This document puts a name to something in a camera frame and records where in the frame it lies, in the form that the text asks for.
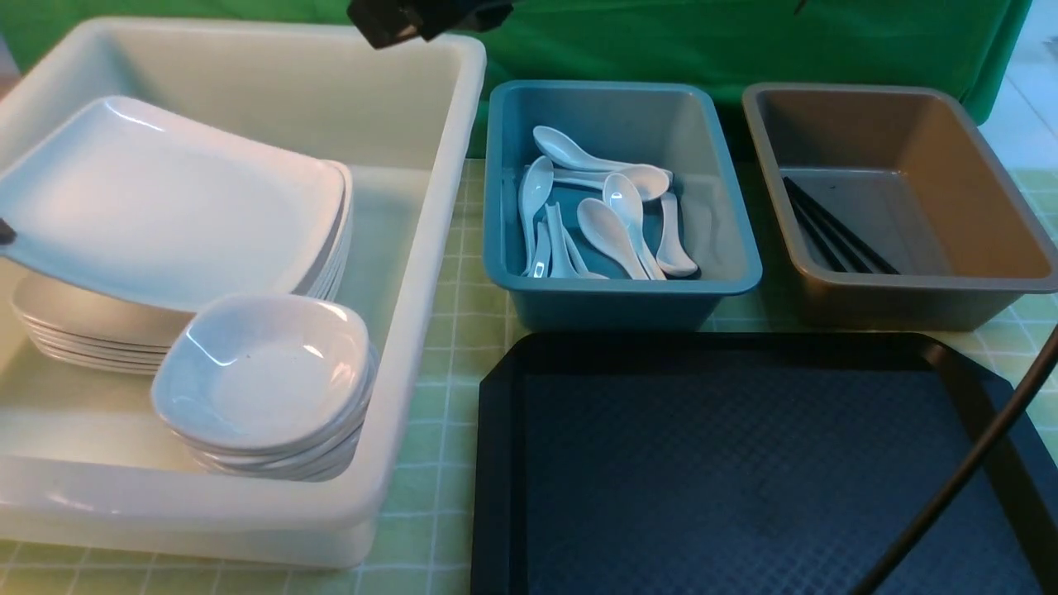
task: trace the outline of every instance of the green cloth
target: green cloth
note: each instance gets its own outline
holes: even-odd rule
[[[690,83],[717,104],[736,157],[751,157],[740,96],[762,80],[915,85],[983,122],[1032,0],[524,0],[479,35],[488,94],[513,78]],[[0,0],[0,32],[25,70],[102,15],[348,23],[347,0]]]

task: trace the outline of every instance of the chopstick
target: chopstick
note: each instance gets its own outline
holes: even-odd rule
[[[801,186],[799,186],[797,182],[784,176],[783,185],[786,186],[786,192],[787,194],[789,194],[791,202],[797,201],[801,203],[801,205],[805,208],[806,213],[810,210],[814,215],[822,219],[822,222],[825,222],[826,226],[824,227],[824,230],[828,228],[831,231],[837,232],[842,236],[844,236],[844,240],[847,240],[847,242],[851,244],[853,247],[855,247],[856,250],[859,250],[882,273],[890,275],[900,274],[900,272],[897,271],[895,267],[889,264],[889,260],[882,258],[880,254],[878,254],[877,252],[874,251],[874,249],[868,246],[868,244],[863,241],[858,235],[856,235],[855,232],[845,227],[845,224],[842,223],[837,217],[835,217],[833,213],[823,208],[823,205],[817,202],[816,199],[811,198],[811,196],[808,193],[804,192],[804,190],[801,188]],[[827,236],[831,237],[832,240],[835,240],[835,246],[837,246],[838,249],[841,250],[842,255],[849,258],[849,252],[846,252],[846,250],[850,249],[847,248],[847,245],[844,244],[844,240],[836,238],[831,234],[827,234]],[[863,272],[863,273],[873,272],[869,267],[867,267],[867,265],[862,260],[860,260],[858,257],[855,256],[855,253],[853,253],[852,258],[849,258],[849,262],[853,265],[854,268],[857,269],[858,272]],[[863,267],[865,267],[867,270],[859,270],[857,262]]]
[[[799,202],[792,202],[792,201],[790,202],[790,206],[794,208],[794,216],[797,217],[797,222],[800,223],[801,229],[803,229],[805,233],[808,234],[808,238],[811,240],[813,244],[816,245],[816,248],[819,250],[819,253],[823,255],[823,259],[825,259],[826,263],[831,266],[831,269],[833,269],[835,272],[838,273],[849,272],[849,269],[846,269],[845,266],[841,264],[841,259],[838,258],[838,255],[835,254],[833,250],[831,250],[829,246],[827,246],[826,240],[824,240],[822,236],[819,235],[819,230],[816,229],[816,222],[808,217],[807,213],[805,213],[804,211],[804,208],[801,206]]]

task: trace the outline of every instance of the plastic bin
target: plastic bin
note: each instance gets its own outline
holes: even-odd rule
[[[485,62],[478,41],[457,36],[378,52],[349,26],[108,18],[28,73],[0,102],[0,169],[111,94],[348,164],[355,216],[335,302],[360,313],[382,358],[341,476],[213,475],[158,420],[149,379],[48,360],[0,307],[0,539],[363,560],[406,428]],[[0,259],[0,303],[22,274]]]
[[[569,134],[592,155],[650,163],[673,172],[680,227],[698,278],[632,281],[581,235],[577,205],[597,191],[555,185],[566,227],[599,280],[528,278],[518,220],[518,186],[541,154],[537,125]],[[661,235],[657,201],[644,204],[652,250]],[[543,210],[537,214],[537,220]],[[761,280],[761,259],[716,109],[685,85],[587,82],[513,82],[492,93],[485,179],[485,268],[511,293],[522,323],[532,330],[672,329],[701,326],[727,295]]]
[[[1058,255],[951,97],[928,89],[763,84],[743,97],[808,324],[971,330],[1058,291]],[[783,177],[898,275],[835,272],[809,248]]]

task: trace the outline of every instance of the black serving tray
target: black serving tray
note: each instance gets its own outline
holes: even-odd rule
[[[471,591],[847,593],[1013,391],[920,335],[534,335],[481,382]],[[879,591],[1058,593],[1021,419]]]

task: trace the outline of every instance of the blue plastic tray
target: blue plastic tray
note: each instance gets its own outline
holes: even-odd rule
[[[518,186],[540,155],[537,125],[558,128],[598,157],[673,172],[681,235],[701,267],[693,280],[631,281],[581,235],[577,205],[598,192],[555,186],[552,200],[588,268],[612,281],[527,278]],[[644,205],[652,249],[661,236],[657,202]],[[543,216],[543,210],[537,220]],[[701,326],[719,301],[761,281],[761,258],[713,102],[685,85],[518,80],[496,88],[489,108],[485,179],[485,268],[511,293],[533,330],[680,329]]]

